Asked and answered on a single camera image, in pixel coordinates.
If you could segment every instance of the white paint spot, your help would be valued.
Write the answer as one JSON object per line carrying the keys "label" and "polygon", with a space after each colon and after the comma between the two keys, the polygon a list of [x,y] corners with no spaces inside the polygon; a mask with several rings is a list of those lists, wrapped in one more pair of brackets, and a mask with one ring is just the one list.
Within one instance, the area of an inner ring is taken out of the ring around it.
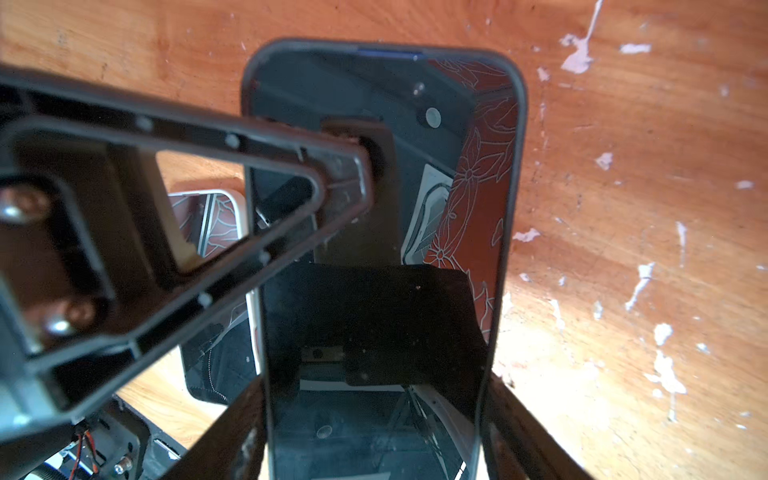
{"label": "white paint spot", "polygon": [[625,43],[619,48],[619,51],[624,55],[637,55],[638,53],[650,53],[650,44],[649,43],[642,43],[642,44]]}
{"label": "white paint spot", "polygon": [[565,329],[565,321],[563,320],[562,315],[560,314],[560,303],[557,300],[549,300],[549,303],[552,305],[552,308],[554,309],[554,312],[552,315],[554,315],[554,324],[560,330],[560,333],[563,333],[563,330]]}
{"label": "white paint spot", "polygon": [[654,340],[656,340],[656,345],[658,346],[662,346],[671,335],[672,325],[669,323],[659,323],[654,328]]}
{"label": "white paint spot", "polygon": [[546,68],[539,67],[536,69],[536,73],[538,73],[539,81],[549,81],[549,72]]}
{"label": "white paint spot", "polygon": [[611,168],[611,164],[614,163],[614,155],[610,152],[606,152],[600,157],[595,158],[594,162],[598,164],[598,167],[608,171],[608,169]]}
{"label": "white paint spot", "polygon": [[640,276],[640,281],[637,282],[637,285],[635,285],[634,287],[632,298],[630,298],[629,301],[624,304],[624,308],[628,312],[632,310],[632,307],[634,307],[634,304],[637,303],[637,295],[639,295],[640,292],[643,291],[643,288],[645,288],[650,283],[650,279],[651,279],[650,275],[654,271],[654,265],[656,265],[656,262],[651,262],[648,265],[637,266],[637,274]]}
{"label": "white paint spot", "polygon": [[512,295],[509,292],[502,297],[502,316],[512,311]]}
{"label": "white paint spot", "polygon": [[520,240],[523,243],[528,243],[534,238],[540,236],[541,233],[538,232],[535,228],[531,228],[528,232],[522,233],[522,232],[516,232],[515,235],[512,236],[513,240]]}
{"label": "white paint spot", "polygon": [[600,303],[600,300],[592,305],[592,316],[595,320],[603,318],[603,304]]}
{"label": "white paint spot", "polygon": [[677,235],[680,237],[680,268],[685,266],[685,233],[688,229],[683,222],[675,222],[677,225]]}
{"label": "white paint spot", "polygon": [[680,380],[674,375],[672,370],[672,358],[664,356],[661,350],[656,351],[656,360],[654,360],[654,370],[658,374],[661,386],[669,393],[682,393],[685,395],[688,391]]}
{"label": "white paint spot", "polygon": [[597,380],[600,376],[600,370],[593,362],[584,362],[584,372],[588,380]]}
{"label": "white paint spot", "polygon": [[589,23],[586,37],[579,38],[569,33],[560,40],[560,45],[564,47],[576,47],[576,51],[570,54],[563,62],[563,65],[561,65],[560,68],[563,70],[572,71],[575,74],[583,74],[589,70],[589,64],[592,62],[592,57],[589,56],[589,39],[592,37],[592,32],[594,32],[594,24],[598,21],[598,14],[602,6],[603,0],[595,2],[592,21]]}

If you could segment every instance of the smartphone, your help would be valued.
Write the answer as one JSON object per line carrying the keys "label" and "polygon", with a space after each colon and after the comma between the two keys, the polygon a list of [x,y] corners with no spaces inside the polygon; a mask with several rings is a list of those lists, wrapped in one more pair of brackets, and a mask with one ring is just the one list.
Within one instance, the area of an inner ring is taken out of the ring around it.
{"label": "smartphone", "polygon": [[[517,69],[489,51],[284,40],[251,59],[242,109],[358,141],[374,180],[368,213],[257,291],[271,478],[474,478],[525,128]],[[264,170],[246,182],[253,231],[311,193]]]}

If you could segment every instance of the wire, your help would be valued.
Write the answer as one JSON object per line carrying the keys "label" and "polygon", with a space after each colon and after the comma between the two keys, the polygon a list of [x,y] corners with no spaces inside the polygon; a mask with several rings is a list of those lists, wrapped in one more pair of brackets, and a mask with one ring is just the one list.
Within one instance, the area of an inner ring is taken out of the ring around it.
{"label": "wire", "polygon": [[83,435],[78,433],[78,457],[74,461],[74,467],[72,467],[72,473],[69,474],[69,480],[74,478],[74,473],[80,467],[80,454],[83,452]]}
{"label": "wire", "polygon": [[94,436],[91,435],[89,430],[85,431],[85,438],[88,439],[88,448],[91,449],[91,458],[93,459],[91,464],[93,465],[92,470],[95,475],[98,473],[98,463],[96,463],[96,442],[94,441]]}

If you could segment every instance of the wooden surface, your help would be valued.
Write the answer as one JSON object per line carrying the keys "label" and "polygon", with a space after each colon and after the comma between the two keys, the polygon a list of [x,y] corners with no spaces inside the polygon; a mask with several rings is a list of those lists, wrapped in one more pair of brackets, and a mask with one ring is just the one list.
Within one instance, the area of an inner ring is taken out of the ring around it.
{"label": "wooden surface", "polygon": [[226,409],[192,398],[184,383],[178,347],[120,389],[118,395],[187,449]]}
{"label": "wooden surface", "polygon": [[[765,478],[768,271],[757,266],[768,266],[768,4],[605,0],[594,63],[580,75],[561,70],[574,48],[558,40],[584,37],[593,10],[588,0],[23,0],[0,7],[0,52],[231,114],[246,60],[281,36],[507,54],[531,101],[515,231],[541,236],[513,246],[497,369],[597,478]],[[622,55],[624,43],[652,51]],[[603,171],[594,159],[606,152],[614,161]],[[166,166],[176,190],[237,177],[195,161]],[[737,190],[741,180],[754,187]],[[650,262],[653,279],[628,313],[637,266]],[[660,386],[643,376],[654,373],[659,323],[674,328],[660,349],[687,387],[677,422],[667,420],[669,393],[654,398]],[[123,395],[142,389],[144,399],[127,399],[147,411],[173,391],[158,376]]]}

